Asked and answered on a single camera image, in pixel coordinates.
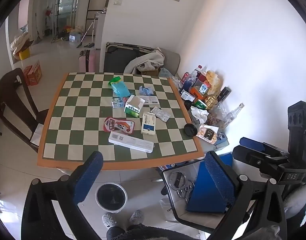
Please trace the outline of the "silver foil blister pack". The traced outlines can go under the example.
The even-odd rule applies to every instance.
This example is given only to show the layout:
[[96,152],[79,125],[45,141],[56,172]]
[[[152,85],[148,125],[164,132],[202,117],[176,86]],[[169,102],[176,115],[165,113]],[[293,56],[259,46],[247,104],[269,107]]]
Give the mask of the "silver foil blister pack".
[[162,120],[163,122],[167,122],[170,118],[170,114],[161,110],[158,107],[154,107],[151,110],[151,113],[153,113],[157,118],[159,118],[160,120]]

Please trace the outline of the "white blue medicine box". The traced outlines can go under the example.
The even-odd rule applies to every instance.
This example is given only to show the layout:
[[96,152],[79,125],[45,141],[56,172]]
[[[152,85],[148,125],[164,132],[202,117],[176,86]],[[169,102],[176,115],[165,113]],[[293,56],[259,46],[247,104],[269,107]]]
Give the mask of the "white blue medicine box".
[[142,117],[141,133],[147,135],[156,134],[156,116],[153,113],[144,112]]

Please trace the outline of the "red white snack wrapper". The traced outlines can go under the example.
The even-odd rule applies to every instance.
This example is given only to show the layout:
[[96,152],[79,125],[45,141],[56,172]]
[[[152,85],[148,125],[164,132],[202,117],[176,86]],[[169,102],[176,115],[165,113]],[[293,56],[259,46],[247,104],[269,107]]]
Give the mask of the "red white snack wrapper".
[[108,117],[104,121],[104,131],[112,132],[120,130],[126,134],[132,134],[135,127],[134,121],[129,120],[118,120],[112,117]]

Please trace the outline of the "long white carton box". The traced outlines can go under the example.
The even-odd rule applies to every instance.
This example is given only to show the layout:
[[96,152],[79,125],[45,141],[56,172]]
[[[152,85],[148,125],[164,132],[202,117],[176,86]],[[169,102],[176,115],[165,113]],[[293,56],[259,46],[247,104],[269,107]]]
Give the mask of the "long white carton box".
[[112,131],[108,138],[108,141],[111,144],[115,144],[118,146],[123,146],[129,149],[142,151],[146,153],[152,153],[154,148],[154,143],[151,141],[138,139],[135,137],[131,137],[122,133]]

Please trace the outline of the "light blue wrapper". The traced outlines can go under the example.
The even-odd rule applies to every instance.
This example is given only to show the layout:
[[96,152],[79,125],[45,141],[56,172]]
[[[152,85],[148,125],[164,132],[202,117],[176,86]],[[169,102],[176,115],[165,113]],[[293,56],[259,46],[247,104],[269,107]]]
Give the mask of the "light blue wrapper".
[[144,96],[153,96],[154,91],[151,87],[140,86],[139,87],[139,94],[144,95]]

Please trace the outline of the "green white box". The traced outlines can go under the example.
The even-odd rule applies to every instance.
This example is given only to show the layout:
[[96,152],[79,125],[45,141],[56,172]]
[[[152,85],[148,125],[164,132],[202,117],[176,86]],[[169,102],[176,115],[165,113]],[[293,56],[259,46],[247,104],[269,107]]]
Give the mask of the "green white box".
[[144,103],[144,99],[139,96],[131,95],[125,103],[124,112],[134,118],[138,118]]

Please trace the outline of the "small blue white box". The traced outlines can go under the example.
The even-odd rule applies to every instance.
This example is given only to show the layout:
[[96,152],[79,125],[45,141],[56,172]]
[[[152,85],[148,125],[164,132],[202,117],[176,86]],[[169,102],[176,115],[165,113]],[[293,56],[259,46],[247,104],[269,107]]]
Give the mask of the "small blue white box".
[[112,108],[115,109],[115,108],[124,108],[125,107],[125,103],[126,101],[128,100],[128,98],[112,98]]

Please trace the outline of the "teal green snack bag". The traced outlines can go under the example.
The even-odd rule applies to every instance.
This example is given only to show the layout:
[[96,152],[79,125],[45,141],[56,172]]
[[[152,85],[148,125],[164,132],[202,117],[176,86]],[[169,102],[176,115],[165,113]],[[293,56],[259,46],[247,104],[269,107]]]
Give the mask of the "teal green snack bag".
[[112,78],[109,81],[109,85],[112,87],[114,94],[120,98],[128,97],[131,95],[129,89],[126,87],[120,76]]

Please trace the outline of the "clear glass bottle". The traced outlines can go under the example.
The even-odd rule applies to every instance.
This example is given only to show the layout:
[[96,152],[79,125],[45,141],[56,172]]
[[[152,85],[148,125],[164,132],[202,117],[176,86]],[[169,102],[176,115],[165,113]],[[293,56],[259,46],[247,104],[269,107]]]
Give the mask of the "clear glass bottle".
[[240,111],[242,110],[243,107],[244,107],[244,104],[240,103],[239,106],[236,109],[229,112],[226,115],[226,117],[224,119],[224,123],[222,124],[221,128],[226,129],[229,126],[229,124],[236,119],[237,115],[240,113]]

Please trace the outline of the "orange snack packet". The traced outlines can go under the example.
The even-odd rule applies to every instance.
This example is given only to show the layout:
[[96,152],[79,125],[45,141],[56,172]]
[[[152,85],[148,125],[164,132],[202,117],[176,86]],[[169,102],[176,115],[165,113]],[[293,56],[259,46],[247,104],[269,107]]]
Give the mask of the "orange snack packet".
[[206,124],[200,125],[197,131],[197,137],[207,143],[214,144],[217,141],[218,127]]

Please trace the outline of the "left grey slipper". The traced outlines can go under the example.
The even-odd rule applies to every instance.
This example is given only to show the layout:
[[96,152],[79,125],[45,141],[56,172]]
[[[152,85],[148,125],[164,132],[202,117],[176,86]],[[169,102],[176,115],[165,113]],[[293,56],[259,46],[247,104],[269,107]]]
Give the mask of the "left grey slipper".
[[116,218],[113,213],[107,212],[102,215],[102,221],[106,228],[112,228],[118,225]]

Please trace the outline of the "white printed leaflet box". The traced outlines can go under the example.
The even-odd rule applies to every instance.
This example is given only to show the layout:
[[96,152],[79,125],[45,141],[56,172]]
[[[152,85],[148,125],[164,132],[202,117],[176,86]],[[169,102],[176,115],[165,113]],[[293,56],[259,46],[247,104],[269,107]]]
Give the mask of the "white printed leaflet box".
[[190,93],[188,93],[187,91],[183,90],[181,92],[181,98],[185,101],[190,101],[190,102],[194,102],[195,101],[195,97],[193,95],[191,95]]

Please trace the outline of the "right grey slipper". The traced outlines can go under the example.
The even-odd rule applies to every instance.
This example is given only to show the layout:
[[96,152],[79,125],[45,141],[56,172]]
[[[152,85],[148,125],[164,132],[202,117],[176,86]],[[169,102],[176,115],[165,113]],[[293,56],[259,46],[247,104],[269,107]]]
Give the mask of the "right grey slipper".
[[129,225],[142,225],[144,222],[144,213],[142,210],[136,210],[129,219]]

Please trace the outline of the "orange cardboard box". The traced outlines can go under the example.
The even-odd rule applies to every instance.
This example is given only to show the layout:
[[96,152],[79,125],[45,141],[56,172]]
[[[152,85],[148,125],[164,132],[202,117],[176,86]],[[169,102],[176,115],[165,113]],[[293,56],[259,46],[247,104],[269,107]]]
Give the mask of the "orange cardboard box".
[[24,71],[24,78],[28,86],[35,86],[42,77],[41,64],[37,61],[34,65],[27,66]]

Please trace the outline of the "yellow bin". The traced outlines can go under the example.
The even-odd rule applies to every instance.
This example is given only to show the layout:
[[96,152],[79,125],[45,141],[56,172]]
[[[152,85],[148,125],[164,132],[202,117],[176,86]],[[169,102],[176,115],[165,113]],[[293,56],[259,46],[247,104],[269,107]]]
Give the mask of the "yellow bin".
[[29,58],[30,57],[30,48],[28,47],[25,50],[20,51],[18,56],[19,56],[21,61]]

